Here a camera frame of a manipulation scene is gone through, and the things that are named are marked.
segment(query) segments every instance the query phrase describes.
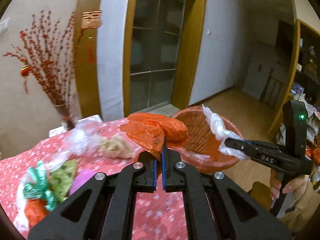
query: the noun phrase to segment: doorway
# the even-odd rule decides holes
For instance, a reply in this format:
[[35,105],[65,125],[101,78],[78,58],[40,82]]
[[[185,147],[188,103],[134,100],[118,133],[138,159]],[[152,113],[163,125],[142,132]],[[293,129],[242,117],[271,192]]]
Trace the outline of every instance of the doorway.
[[170,103],[186,0],[136,0],[130,113]]

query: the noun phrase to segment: light switch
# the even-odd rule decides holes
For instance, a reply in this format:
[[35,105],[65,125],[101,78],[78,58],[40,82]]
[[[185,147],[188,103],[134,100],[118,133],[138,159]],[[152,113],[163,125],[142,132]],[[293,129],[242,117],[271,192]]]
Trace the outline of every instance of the light switch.
[[10,17],[0,23],[0,33],[8,27],[9,19],[10,19]]

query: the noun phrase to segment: pink tablecloth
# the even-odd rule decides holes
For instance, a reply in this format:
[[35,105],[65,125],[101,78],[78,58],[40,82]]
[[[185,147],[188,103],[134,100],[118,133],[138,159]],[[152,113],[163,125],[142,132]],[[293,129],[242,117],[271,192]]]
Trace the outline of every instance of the pink tablecloth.
[[[119,130],[119,125],[126,122],[126,119],[121,119],[104,123],[100,134],[105,137],[120,134],[130,141],[136,153],[139,153],[142,148]],[[49,162],[51,156],[61,149],[62,141],[67,134],[64,133],[43,140],[31,150],[0,162],[0,204],[12,222],[17,215],[15,202],[20,178],[28,167],[35,167],[36,162],[39,160],[43,159],[45,163]],[[108,158],[89,160],[88,158],[80,157],[77,159],[77,172],[88,168],[110,175],[120,172],[122,168],[132,163],[133,160],[134,158],[125,160]],[[23,232],[23,236],[27,238],[28,231]],[[188,239],[182,194],[180,192],[165,193],[162,190],[161,176],[157,180],[157,189],[154,194],[137,194],[132,239]]]

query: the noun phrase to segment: orange basket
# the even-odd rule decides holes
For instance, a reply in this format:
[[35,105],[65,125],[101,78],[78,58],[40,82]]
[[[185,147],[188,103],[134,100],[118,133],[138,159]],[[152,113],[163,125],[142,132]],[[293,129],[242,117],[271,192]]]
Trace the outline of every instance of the orange basket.
[[[223,116],[220,117],[227,130],[235,132],[243,139],[241,132],[233,123]],[[228,169],[238,162],[237,157],[219,152],[221,141],[217,141],[215,135],[211,133],[201,106],[183,109],[173,118],[182,121],[189,132],[189,142],[185,147],[175,149],[180,153],[182,160],[208,174]]]

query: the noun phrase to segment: purple plastic bag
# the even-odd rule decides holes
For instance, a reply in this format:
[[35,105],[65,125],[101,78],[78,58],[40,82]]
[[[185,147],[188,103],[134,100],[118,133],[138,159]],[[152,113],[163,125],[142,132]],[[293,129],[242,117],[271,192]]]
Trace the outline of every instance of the purple plastic bag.
[[76,190],[78,190],[84,183],[86,183],[89,179],[92,178],[96,174],[95,171],[84,169],[81,171],[78,176],[75,177],[71,189],[69,191],[69,195],[73,194]]

